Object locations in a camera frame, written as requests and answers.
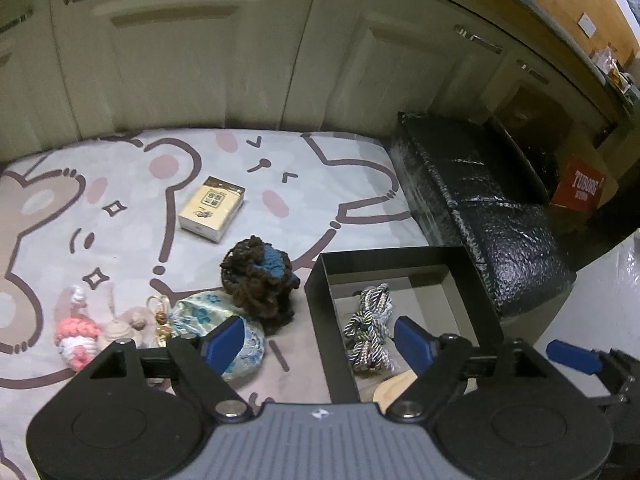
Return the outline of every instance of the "cabinet door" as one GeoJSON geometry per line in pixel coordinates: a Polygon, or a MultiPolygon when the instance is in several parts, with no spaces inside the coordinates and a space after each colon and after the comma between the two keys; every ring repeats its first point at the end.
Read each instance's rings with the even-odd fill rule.
{"type": "Polygon", "coordinates": [[[314,0],[283,127],[382,136],[401,110],[467,117],[510,45],[445,0],[314,0]]]}
{"type": "Polygon", "coordinates": [[[521,45],[506,53],[500,68],[486,86],[482,100],[489,110],[495,110],[508,102],[521,86],[533,87],[562,105],[574,121],[574,127],[590,140],[608,125],[596,107],[571,83],[521,45]]]}
{"type": "Polygon", "coordinates": [[[51,0],[83,137],[282,116],[311,0],[51,0]]]}
{"type": "Polygon", "coordinates": [[[49,0],[2,0],[0,160],[78,140],[56,58],[49,0]]]}

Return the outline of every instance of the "pink cheek spot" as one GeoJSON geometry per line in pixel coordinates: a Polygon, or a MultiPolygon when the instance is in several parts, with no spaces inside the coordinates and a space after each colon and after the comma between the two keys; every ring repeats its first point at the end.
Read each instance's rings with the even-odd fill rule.
{"type": "Polygon", "coordinates": [[[101,176],[100,178],[96,178],[89,186],[86,188],[86,193],[84,194],[86,201],[89,204],[95,204],[101,197],[104,195],[104,192],[107,191],[108,181],[106,178],[101,176]]]}
{"type": "Polygon", "coordinates": [[[216,132],[216,142],[218,146],[227,153],[235,153],[238,150],[238,141],[232,133],[225,131],[216,132]]]}
{"type": "Polygon", "coordinates": [[[285,204],[279,194],[271,189],[262,193],[262,203],[272,215],[278,218],[286,218],[289,216],[289,206],[285,204]]]}
{"type": "Polygon", "coordinates": [[[173,155],[160,155],[149,163],[149,171],[154,177],[164,180],[178,173],[179,166],[173,155]]]}

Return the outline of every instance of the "brown and blue knitted item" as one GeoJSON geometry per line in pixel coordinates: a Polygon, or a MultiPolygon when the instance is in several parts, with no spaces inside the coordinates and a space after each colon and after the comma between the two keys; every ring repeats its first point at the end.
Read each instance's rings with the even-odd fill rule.
{"type": "Polygon", "coordinates": [[[259,318],[266,332],[291,321],[289,295],[300,279],[287,253],[251,236],[233,246],[220,268],[222,286],[235,306],[259,318]]]}

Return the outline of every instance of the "open black box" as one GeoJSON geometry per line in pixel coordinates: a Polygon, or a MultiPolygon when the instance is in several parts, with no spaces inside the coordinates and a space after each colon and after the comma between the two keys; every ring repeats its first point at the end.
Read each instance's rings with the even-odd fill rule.
{"type": "MultiPolygon", "coordinates": [[[[463,247],[321,253],[305,292],[334,404],[372,398],[369,392],[367,399],[361,399],[366,385],[359,378],[358,384],[351,370],[342,326],[358,307],[359,291],[383,282],[389,285],[394,304],[391,330],[399,316],[409,316],[434,335],[457,333],[486,349],[493,349],[504,338],[498,316],[463,247]]],[[[406,367],[393,342],[385,347],[400,369],[406,367]]]]}

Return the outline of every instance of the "striped cord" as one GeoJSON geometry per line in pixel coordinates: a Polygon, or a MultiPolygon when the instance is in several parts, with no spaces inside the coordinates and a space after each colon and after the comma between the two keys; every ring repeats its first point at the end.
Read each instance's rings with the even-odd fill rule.
{"type": "Polygon", "coordinates": [[[342,330],[354,372],[393,370],[393,361],[384,348],[392,311],[386,283],[360,293],[360,306],[342,330]]]}

